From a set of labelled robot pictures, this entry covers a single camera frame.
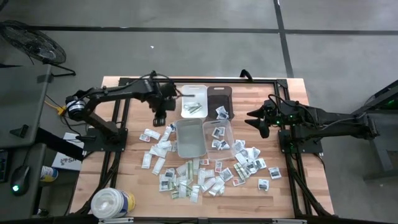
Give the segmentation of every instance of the electric fan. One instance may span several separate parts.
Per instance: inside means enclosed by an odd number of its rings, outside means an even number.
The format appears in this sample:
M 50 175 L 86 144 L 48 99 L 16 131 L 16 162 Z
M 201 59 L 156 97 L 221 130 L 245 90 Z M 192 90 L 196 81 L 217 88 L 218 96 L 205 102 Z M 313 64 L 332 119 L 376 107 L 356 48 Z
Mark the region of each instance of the electric fan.
M 30 30 L 29 25 L 18 21 L 0 23 L 0 35 L 16 49 L 43 64 L 53 65 L 68 70 L 71 73 L 54 75 L 76 75 L 75 71 L 60 66 L 67 59 L 65 51 L 54 40 L 37 30 Z

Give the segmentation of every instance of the clear plastic bin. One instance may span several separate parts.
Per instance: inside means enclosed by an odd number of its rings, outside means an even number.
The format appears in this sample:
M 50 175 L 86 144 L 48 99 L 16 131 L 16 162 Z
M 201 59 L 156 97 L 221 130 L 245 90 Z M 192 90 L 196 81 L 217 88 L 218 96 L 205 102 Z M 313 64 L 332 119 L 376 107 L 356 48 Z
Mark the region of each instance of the clear plastic bin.
M 225 127 L 224 136 L 220 136 L 219 139 L 212 136 L 215 128 Z M 205 132 L 206 150 L 208 158 L 211 160 L 224 160 L 234 157 L 236 155 L 236 150 L 233 147 L 234 136 L 232 133 L 231 123 L 227 119 L 220 119 L 216 121 L 207 121 L 203 123 L 203 131 Z M 229 144 L 229 149 L 217 150 L 211 146 L 214 139 L 219 141 L 225 140 Z

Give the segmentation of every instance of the gray concrete floor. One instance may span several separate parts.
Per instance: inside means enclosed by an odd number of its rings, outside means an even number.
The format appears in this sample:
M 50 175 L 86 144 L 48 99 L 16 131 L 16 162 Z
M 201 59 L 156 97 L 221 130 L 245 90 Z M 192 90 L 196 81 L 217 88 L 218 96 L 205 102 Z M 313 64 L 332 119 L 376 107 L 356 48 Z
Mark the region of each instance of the gray concrete floor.
M 395 0 L 280 0 L 280 5 L 286 29 L 398 29 Z M 13 0 L 0 12 L 4 19 L 66 26 L 277 28 L 272 0 Z M 78 74 L 51 84 L 48 94 L 58 102 L 77 89 L 100 85 L 105 75 L 157 70 L 235 77 L 245 68 L 254 77 L 287 76 L 278 34 L 45 33 L 65 49 L 64 66 Z M 310 104 L 327 111 L 350 113 L 397 79 L 398 36 L 287 35 L 287 43 L 294 75 L 304 78 Z M 0 63 L 30 65 L 26 55 L 1 40 L 0 46 Z M 42 126 L 59 136 L 67 130 L 50 108 L 44 109 Z M 398 183 L 362 180 L 380 168 L 369 144 L 353 138 L 322 143 L 336 214 L 396 222 Z M 72 187 L 49 190 L 47 195 L 57 197 L 45 198 L 44 204 L 53 215 L 64 213 Z

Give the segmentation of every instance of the desk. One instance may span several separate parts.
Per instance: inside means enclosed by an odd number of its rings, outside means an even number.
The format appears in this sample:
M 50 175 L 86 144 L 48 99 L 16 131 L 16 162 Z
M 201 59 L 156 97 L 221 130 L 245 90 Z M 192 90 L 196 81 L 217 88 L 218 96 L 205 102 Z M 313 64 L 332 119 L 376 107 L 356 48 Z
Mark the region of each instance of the desk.
M 103 85 L 117 86 L 120 77 L 104 77 Z M 299 78 L 287 79 L 290 98 L 308 104 L 304 82 Z M 172 200 L 170 192 L 159 192 L 159 176 L 151 173 L 157 157 L 152 158 L 150 169 L 141 169 L 144 152 L 149 151 L 151 145 L 157 143 L 151 139 L 150 143 L 139 140 L 140 134 L 146 128 L 163 133 L 165 127 L 152 127 L 154 115 L 147 103 L 131 100 L 126 127 L 129 129 L 126 150 L 122 153 L 116 188 L 130 191 L 136 198 L 135 209 L 128 214 L 130 217 L 213 217 L 213 218 L 290 218 L 294 216 L 292 199 L 290 197 L 289 180 L 285 157 L 280 152 L 277 139 L 278 128 L 271 128 L 269 138 L 261 139 L 256 129 L 244 123 L 248 119 L 248 111 L 258 109 L 268 94 L 274 93 L 272 85 L 242 84 L 242 83 L 201 83 L 207 86 L 229 85 L 233 88 L 233 109 L 235 117 L 231 122 L 235 139 L 246 140 L 246 147 L 256 147 L 261 150 L 260 156 L 265 159 L 268 167 L 279 167 L 283 178 L 271 180 L 268 170 L 260 170 L 252 175 L 244 185 L 233 187 L 232 182 L 225 184 L 225 193 L 213 197 L 208 192 L 200 193 L 198 203 L 189 202 L 188 198 Z M 96 113 L 105 120 L 111 120 L 114 103 L 98 105 Z M 177 101 L 177 109 L 167 113 L 167 124 L 181 119 L 181 101 Z M 89 199 L 100 179 L 103 152 L 95 152 L 86 158 L 81 166 L 78 183 L 76 185 L 71 212 L 77 211 Z M 321 162 L 312 154 L 302 155 L 307 185 L 324 208 L 333 213 L 328 184 Z M 166 168 L 182 165 L 184 159 L 176 152 L 168 152 L 166 162 L 160 173 Z M 233 164 L 235 159 L 223 161 L 223 168 L 229 167 L 238 176 Z M 215 163 L 210 162 L 206 169 L 214 169 Z M 263 192 L 257 189 L 258 179 L 269 179 L 270 189 Z M 302 194 L 298 191 L 300 208 L 304 210 Z

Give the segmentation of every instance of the white plastic tray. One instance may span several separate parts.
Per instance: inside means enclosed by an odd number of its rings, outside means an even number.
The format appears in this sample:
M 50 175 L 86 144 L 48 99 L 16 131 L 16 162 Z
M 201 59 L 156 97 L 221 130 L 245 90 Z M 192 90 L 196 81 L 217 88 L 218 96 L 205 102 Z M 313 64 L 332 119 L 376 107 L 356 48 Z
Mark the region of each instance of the white plastic tray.
M 195 95 L 195 97 L 182 97 L 181 117 L 183 118 L 206 118 L 207 117 L 207 86 L 205 85 L 184 85 L 181 89 L 182 94 Z M 190 114 L 184 109 L 184 105 L 200 103 L 202 108 L 195 113 Z

